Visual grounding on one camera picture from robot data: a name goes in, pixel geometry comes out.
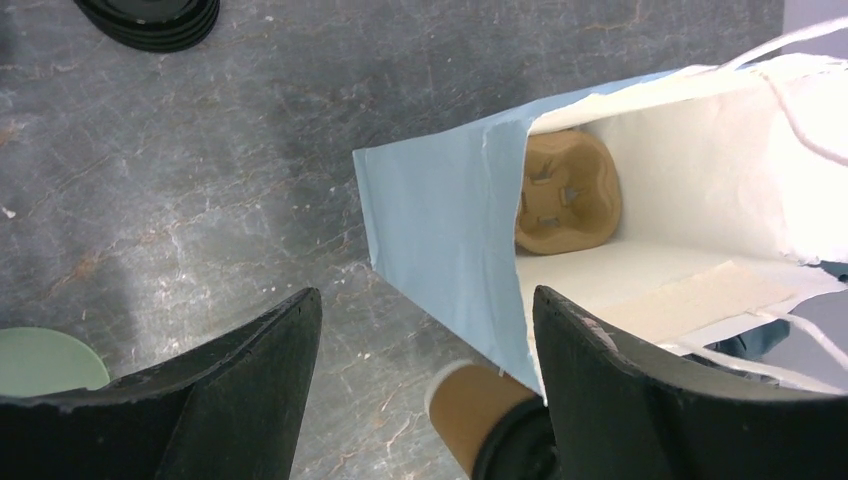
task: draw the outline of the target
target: bag handle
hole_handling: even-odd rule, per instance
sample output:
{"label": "bag handle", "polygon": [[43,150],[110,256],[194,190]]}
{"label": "bag handle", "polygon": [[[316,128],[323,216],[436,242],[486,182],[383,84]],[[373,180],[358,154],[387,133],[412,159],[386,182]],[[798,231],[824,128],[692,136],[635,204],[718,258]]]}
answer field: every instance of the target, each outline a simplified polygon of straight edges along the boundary
{"label": "bag handle", "polygon": [[831,340],[815,323],[798,315],[793,315],[791,313],[774,313],[766,309],[754,310],[749,313],[758,317],[766,318],[769,321],[783,319],[789,322],[793,327],[796,327],[809,335],[816,341],[816,343],[819,344],[820,347],[824,349],[825,352],[827,352],[828,355],[830,355],[831,358],[836,360],[836,363],[838,363],[844,370],[848,371],[848,354],[833,343],[833,340]]}
{"label": "bag handle", "polygon": [[747,52],[739,55],[733,60],[716,68],[716,70],[737,70],[746,63],[751,63],[769,53],[775,52],[783,47],[807,40],[813,40],[819,37],[830,35],[831,33],[840,30],[848,29],[848,16],[834,18],[821,23],[810,25],[809,27],[800,28],[794,32],[784,33],[783,35],[769,40],[759,47],[752,48]]}
{"label": "bag handle", "polygon": [[721,365],[731,370],[739,372],[756,373],[765,375],[778,381],[780,385],[790,388],[800,388],[811,392],[828,393],[831,395],[844,395],[846,392],[838,387],[830,385],[826,382],[816,380],[815,378],[804,375],[803,373],[794,372],[792,370],[766,365],[765,363],[754,362],[742,358],[732,357],[730,355],[709,350],[704,347],[699,347],[692,343],[675,342],[693,354],[705,358],[717,365]]}
{"label": "bag handle", "polygon": [[[848,16],[839,17],[833,20],[827,20],[825,22],[816,23],[814,25],[810,25],[809,27],[804,27],[794,32],[785,33],[777,38],[769,40],[768,42],[760,45],[759,47],[748,50],[747,52],[739,55],[733,60],[725,63],[724,65],[718,66],[712,71],[715,72],[732,72],[738,70],[745,64],[753,62],[763,55],[768,55],[776,50],[779,50],[787,45],[792,45],[794,43],[803,42],[806,40],[812,40],[814,38],[823,37],[825,35],[830,35],[831,33],[838,32],[840,30],[848,29]],[[795,138],[798,139],[798,142],[803,145],[806,149],[815,153],[816,155],[830,160],[836,164],[842,165],[843,167],[848,167],[848,154],[837,152],[832,150],[821,143],[813,140],[809,134],[804,130],[801,126],[801,122],[798,121],[797,115],[795,115],[795,109],[792,108],[792,104],[789,101],[789,95],[786,91],[781,87],[777,82],[773,81],[765,72],[758,71],[756,72],[766,83],[771,87],[771,91],[777,99],[777,104],[780,109],[783,111],[783,114],[786,116],[786,120],[789,123],[789,128],[792,130],[792,134],[795,135]]]}

